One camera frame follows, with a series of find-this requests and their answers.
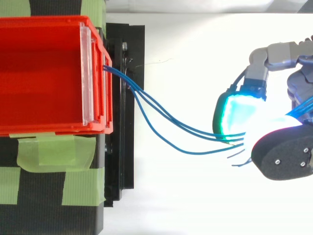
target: robotic hand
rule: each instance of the robotic hand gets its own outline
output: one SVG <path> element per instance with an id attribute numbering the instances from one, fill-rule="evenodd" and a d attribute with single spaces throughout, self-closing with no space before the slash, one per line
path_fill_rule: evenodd
<path id="1" fill-rule="evenodd" d="M 310 111 L 313 109 L 313 42 L 306 39 L 299 44 L 276 43 L 258 48 L 252 52 L 249 61 L 250 65 L 218 100 L 213 118 L 214 133 L 245 132 L 240 129 L 241 124 L 247 122 L 257 111 L 258 104 L 266 100 L 268 72 L 302 64 L 301 70 L 293 73 L 287 81 L 294 109 L 288 115 L 296 118 L 299 125 L 261 137 L 251 150 L 251 158 L 259 170 L 272 180 L 312 175 L 313 116 Z M 242 77 L 244 84 L 236 91 Z"/>

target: black surface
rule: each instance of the black surface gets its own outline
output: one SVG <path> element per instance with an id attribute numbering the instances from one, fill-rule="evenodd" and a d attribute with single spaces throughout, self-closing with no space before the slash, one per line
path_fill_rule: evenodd
<path id="1" fill-rule="evenodd" d="M 252 161 L 271 180 L 290 180 L 313 174 L 309 166 L 313 149 L 313 127 L 301 125 L 274 131 L 261 138 L 252 150 Z"/>
<path id="2" fill-rule="evenodd" d="M 105 135 L 96 136 L 91 168 L 104 166 Z M 0 167 L 16 167 L 18 141 L 0 138 Z M 103 230 L 104 204 L 62 206 L 65 173 L 21 169 L 17 205 L 0 205 L 0 235 L 97 235 Z"/>
<path id="3" fill-rule="evenodd" d="M 9 137 L 0 138 L 0 167 L 17 167 L 19 142 Z"/>
<path id="4" fill-rule="evenodd" d="M 80 15 L 82 0 L 29 0 L 31 16 Z"/>
<path id="5" fill-rule="evenodd" d="M 144 83 L 144 26 L 107 24 L 107 48 L 113 67 L 141 88 Z M 122 43 L 128 50 L 122 50 Z M 122 197 L 122 190 L 134 188 L 134 96 L 120 78 L 113 76 L 113 129 L 106 138 L 105 206 Z"/>

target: green masking tape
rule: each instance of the green masking tape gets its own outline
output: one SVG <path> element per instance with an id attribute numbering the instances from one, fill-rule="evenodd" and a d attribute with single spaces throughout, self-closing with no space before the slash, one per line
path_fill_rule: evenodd
<path id="1" fill-rule="evenodd" d="M 0 0 L 0 17 L 30 16 L 29 0 Z"/>
<path id="2" fill-rule="evenodd" d="M 104 168 L 66 173 L 62 206 L 97 207 L 104 201 Z"/>
<path id="3" fill-rule="evenodd" d="M 17 163 L 33 173 L 84 171 L 92 163 L 95 146 L 95 137 L 65 135 L 19 139 Z"/>
<path id="4" fill-rule="evenodd" d="M 36 137 L 36 136 L 55 136 L 55 132 L 9 134 L 9 136 L 10 136 L 10 138 L 25 138 L 25 137 Z"/>
<path id="5" fill-rule="evenodd" d="M 0 204 L 17 205 L 20 173 L 19 167 L 0 167 Z"/>
<path id="6" fill-rule="evenodd" d="M 102 27 L 103 0 L 82 0 L 81 15 L 89 16 L 95 27 Z"/>

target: gray joint segment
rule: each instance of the gray joint segment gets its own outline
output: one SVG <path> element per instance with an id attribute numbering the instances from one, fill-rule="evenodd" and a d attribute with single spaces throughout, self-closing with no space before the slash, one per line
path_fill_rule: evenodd
<path id="1" fill-rule="evenodd" d="M 246 69 L 245 79 L 256 79 L 267 81 L 268 69 L 265 61 L 268 58 L 266 48 L 254 50 L 250 55 L 250 65 Z"/>
<path id="2" fill-rule="evenodd" d="M 250 65 L 246 69 L 245 79 L 267 81 L 268 71 L 295 68 L 299 60 L 313 56 L 313 42 L 305 41 L 275 43 L 254 50 L 250 55 Z"/>

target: blue wire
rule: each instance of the blue wire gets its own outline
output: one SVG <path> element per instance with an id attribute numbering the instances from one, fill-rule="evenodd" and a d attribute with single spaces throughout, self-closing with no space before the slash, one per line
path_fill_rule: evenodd
<path id="1" fill-rule="evenodd" d="M 296 114 L 293 115 L 294 118 L 299 118 L 302 115 L 312 111 L 313 109 L 313 103 L 309 104 L 307 107 L 304 107 L 302 109 L 300 109 Z"/>
<path id="2" fill-rule="evenodd" d="M 305 106 L 308 104 L 308 103 L 311 103 L 313 101 L 313 96 L 309 99 L 307 99 L 306 101 L 304 101 L 302 104 L 300 104 L 298 107 L 294 108 L 293 110 L 291 110 L 289 113 L 287 113 L 286 115 L 288 116 L 294 116 L 296 115 L 297 113 L 301 112 L 301 110 L 303 108 L 305 108 Z"/>
<path id="3" fill-rule="evenodd" d="M 119 77 L 123 77 L 123 79 L 128 80 L 129 83 L 135 87 L 138 91 L 140 91 L 141 93 L 143 93 L 145 96 L 147 96 L 153 103 L 155 103 L 168 117 L 170 117 L 174 122 L 176 122 L 177 124 L 184 126 L 192 131 L 198 132 L 200 134 L 203 135 L 208 135 L 208 136 L 214 136 L 214 137 L 220 137 L 220 138 L 224 138 L 224 137 L 239 137 L 239 136 L 244 136 L 245 133 L 240 133 L 240 134 L 232 134 L 232 135 L 220 135 L 220 134 L 212 134 L 212 133 L 208 133 L 208 132 L 204 132 L 201 130 L 198 130 L 196 128 L 193 128 L 191 126 L 188 126 L 186 124 L 184 124 L 183 122 L 177 120 L 176 118 L 174 118 L 170 113 L 168 113 L 168 111 L 166 111 L 162 105 L 160 105 L 155 99 L 153 99 L 149 94 L 147 94 L 144 90 L 142 90 L 134 81 L 132 81 L 129 77 L 127 77 L 125 74 L 123 74 L 122 72 L 120 72 L 119 70 L 116 70 L 112 67 L 109 66 L 104 66 L 105 70 L 108 72 L 111 72 Z"/>
<path id="4" fill-rule="evenodd" d="M 251 159 L 251 158 L 249 158 L 249 159 L 248 159 L 248 161 L 246 161 L 246 162 L 245 162 L 245 163 L 243 163 L 243 164 L 239 164 L 239 165 L 231 165 L 231 166 L 242 167 L 242 166 L 244 166 L 244 165 L 249 164 L 250 162 L 252 162 L 252 159 Z"/>
<path id="5" fill-rule="evenodd" d="M 132 93 L 134 94 L 134 97 L 138 103 L 138 106 L 146 120 L 146 122 L 148 123 L 149 127 L 151 128 L 151 130 L 161 139 L 163 140 L 164 142 L 166 142 L 168 145 L 170 145 L 171 147 L 173 147 L 174 149 L 178 150 L 179 152 L 182 152 L 182 153 L 185 153 L 185 154 L 190 154 L 190 155 L 207 155 L 207 154 L 214 154 L 214 153 L 219 153 L 219 152 L 224 152 L 224 151 L 227 151 L 227 150 L 231 150 L 231 149 L 234 149 L 234 148 L 238 148 L 238 147 L 241 147 L 243 146 L 244 144 L 241 143 L 241 144 L 238 144 L 238 145 L 235 145 L 235 146 L 232 146 L 232 147 L 228 147 L 228 148 L 222 148 L 222 149 L 217 149 L 217 150 L 212 150 L 212 151 L 207 151 L 207 152 L 189 152 L 189 151 L 185 151 L 185 150 L 182 150 L 180 148 L 178 148 L 176 145 L 172 144 L 171 142 L 169 142 L 166 138 L 164 138 L 158 131 L 155 130 L 155 128 L 152 126 L 152 124 L 150 123 L 145 111 L 143 110 L 143 107 L 139 101 L 139 98 L 138 96 L 136 95 L 135 93 L 135 90 L 133 89 L 132 86 L 130 86 L 130 89 L 132 91 Z"/>
<path id="6" fill-rule="evenodd" d="M 129 85 L 132 86 L 129 82 L 130 79 L 127 76 L 123 76 L 122 79 L 125 80 L 125 82 Z M 160 111 L 160 109 L 158 109 L 154 104 L 152 104 L 137 88 L 134 89 L 136 92 L 138 92 L 138 94 L 142 97 L 142 99 L 144 101 L 146 101 L 153 109 L 155 109 L 159 114 L 161 114 L 164 118 L 166 118 L 168 121 L 170 121 L 171 123 L 173 123 L 174 125 L 176 125 L 177 127 L 179 127 L 180 129 L 186 131 L 187 133 L 194 135 L 196 137 L 202 138 L 204 140 L 208 140 L 208 141 L 215 141 L 215 142 L 225 142 L 225 143 L 229 143 L 229 142 L 237 142 L 237 141 L 243 141 L 244 138 L 240 138 L 240 139 L 231 139 L 231 140 L 222 140 L 222 139 L 213 139 L 213 138 L 208 138 L 202 135 L 199 135 L 195 132 L 192 132 L 190 130 L 188 130 L 187 128 L 184 128 L 183 126 L 177 124 L 176 122 L 174 122 L 172 119 L 170 119 L 168 116 L 166 116 L 162 111 Z"/>

